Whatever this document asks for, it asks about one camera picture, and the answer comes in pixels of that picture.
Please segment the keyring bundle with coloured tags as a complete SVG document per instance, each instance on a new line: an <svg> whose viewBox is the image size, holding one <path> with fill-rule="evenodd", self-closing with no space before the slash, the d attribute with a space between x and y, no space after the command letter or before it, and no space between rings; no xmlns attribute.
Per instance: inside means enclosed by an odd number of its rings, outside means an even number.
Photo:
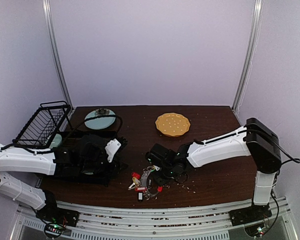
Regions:
<svg viewBox="0 0 300 240"><path fill-rule="evenodd" d="M156 173L157 166L148 166L143 169L142 174L137 172L131 173L132 183L128 187L129 191L134 190L137 193L137 200L143 202L151 198L156 198L163 191L163 187L155 183L152 173Z"/></svg>

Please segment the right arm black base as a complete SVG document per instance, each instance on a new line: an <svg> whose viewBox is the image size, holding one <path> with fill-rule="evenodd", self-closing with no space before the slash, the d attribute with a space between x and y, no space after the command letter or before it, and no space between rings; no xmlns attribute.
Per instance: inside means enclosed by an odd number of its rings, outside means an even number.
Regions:
<svg viewBox="0 0 300 240"><path fill-rule="evenodd" d="M271 191L270 196L276 205L276 214L272 223L270 223L270 217L273 216L270 204L255 205L252 203L249 207L235 209L228 212L232 226L235 227L262 221L262 223L245 226L244 231L249 237L254 239L264 237L273 228L279 217L280 207L273 190Z"/></svg>

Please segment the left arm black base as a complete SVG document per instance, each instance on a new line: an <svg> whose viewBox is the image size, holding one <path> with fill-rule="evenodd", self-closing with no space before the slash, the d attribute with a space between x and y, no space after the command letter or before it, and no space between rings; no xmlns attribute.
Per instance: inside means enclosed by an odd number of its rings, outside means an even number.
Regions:
<svg viewBox="0 0 300 240"><path fill-rule="evenodd" d="M59 238L68 229L67 227L76 227L80 213L75 210L60 208L52 192L43 190L45 205L39 210L33 210L35 216L43 224L43 233L48 239Z"/></svg>

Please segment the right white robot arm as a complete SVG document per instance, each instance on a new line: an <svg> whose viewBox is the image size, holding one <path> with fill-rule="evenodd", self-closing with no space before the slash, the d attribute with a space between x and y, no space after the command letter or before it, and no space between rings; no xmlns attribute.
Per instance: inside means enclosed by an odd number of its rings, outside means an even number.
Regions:
<svg viewBox="0 0 300 240"><path fill-rule="evenodd" d="M246 156L253 158L257 168L252 206L247 208L246 216L256 221L266 212L281 167L289 162L300 163L300 158L288 154L280 146L278 136L258 119L251 117L244 126L224 135L195 139L181 145L178 151L156 143L145 158L155 168L156 183L162 186L185 174L189 167L201 168Z"/></svg>

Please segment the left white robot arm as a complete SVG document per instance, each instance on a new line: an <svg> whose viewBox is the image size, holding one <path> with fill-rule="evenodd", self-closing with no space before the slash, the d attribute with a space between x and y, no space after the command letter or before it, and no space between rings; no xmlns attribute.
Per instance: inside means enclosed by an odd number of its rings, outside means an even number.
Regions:
<svg viewBox="0 0 300 240"><path fill-rule="evenodd" d="M78 124L65 132L59 146L30 149L18 142L0 144L0 193L42 211L51 222L62 218L55 196L11 176L10 172L35 173L70 183L107 186L127 165L120 152L128 141L118 132L79 131Z"/></svg>

